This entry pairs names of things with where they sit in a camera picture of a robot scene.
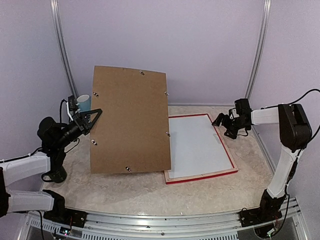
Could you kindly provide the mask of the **brown backing board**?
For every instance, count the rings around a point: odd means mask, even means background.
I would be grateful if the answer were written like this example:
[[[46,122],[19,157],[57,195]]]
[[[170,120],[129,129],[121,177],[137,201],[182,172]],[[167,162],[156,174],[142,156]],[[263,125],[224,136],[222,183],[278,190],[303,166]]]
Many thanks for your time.
[[[96,66],[91,107],[102,110],[90,131],[92,174],[171,169],[165,73]]]

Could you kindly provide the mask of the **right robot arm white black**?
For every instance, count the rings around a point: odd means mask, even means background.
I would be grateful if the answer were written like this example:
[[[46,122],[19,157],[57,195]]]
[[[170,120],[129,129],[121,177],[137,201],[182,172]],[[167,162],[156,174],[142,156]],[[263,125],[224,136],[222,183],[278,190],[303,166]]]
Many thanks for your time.
[[[224,135],[236,139],[239,130],[251,130],[252,126],[277,124],[281,143],[280,158],[273,178],[264,190],[259,207],[243,209],[239,213],[243,227],[280,219],[280,208],[288,200],[288,185],[293,178],[299,159],[312,139],[312,129],[303,106],[298,103],[282,103],[253,110],[248,99],[235,101],[235,108],[228,114],[220,113],[212,125],[225,128]]]

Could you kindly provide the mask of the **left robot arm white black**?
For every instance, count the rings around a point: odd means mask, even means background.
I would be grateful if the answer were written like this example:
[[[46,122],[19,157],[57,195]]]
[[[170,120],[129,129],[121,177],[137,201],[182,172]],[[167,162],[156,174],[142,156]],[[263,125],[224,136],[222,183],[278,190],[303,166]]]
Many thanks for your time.
[[[65,148],[81,135],[87,135],[102,114],[100,108],[77,112],[70,123],[56,122],[52,117],[44,118],[37,135],[41,147],[25,156],[1,160],[0,162],[0,215],[30,211],[42,211],[44,218],[61,223],[72,219],[65,207],[65,198],[51,190],[19,191],[7,187],[35,175],[48,176],[50,182],[62,183],[67,178],[63,167]]]

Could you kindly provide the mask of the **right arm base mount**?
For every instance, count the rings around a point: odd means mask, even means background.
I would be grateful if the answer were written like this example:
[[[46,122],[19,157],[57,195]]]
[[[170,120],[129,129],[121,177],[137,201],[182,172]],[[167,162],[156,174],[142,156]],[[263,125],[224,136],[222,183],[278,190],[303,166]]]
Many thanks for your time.
[[[240,223],[243,228],[274,221],[276,218],[280,219],[282,216],[279,210],[263,213],[259,208],[242,209],[239,212]]]

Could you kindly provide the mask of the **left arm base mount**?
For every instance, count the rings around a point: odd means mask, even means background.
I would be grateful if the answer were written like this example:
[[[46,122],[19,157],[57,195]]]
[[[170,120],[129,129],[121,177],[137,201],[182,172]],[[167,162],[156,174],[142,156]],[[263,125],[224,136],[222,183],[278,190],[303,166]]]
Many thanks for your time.
[[[78,228],[84,228],[87,216],[88,213],[85,211],[70,208],[66,208],[62,213],[45,211],[43,215],[46,220]]]

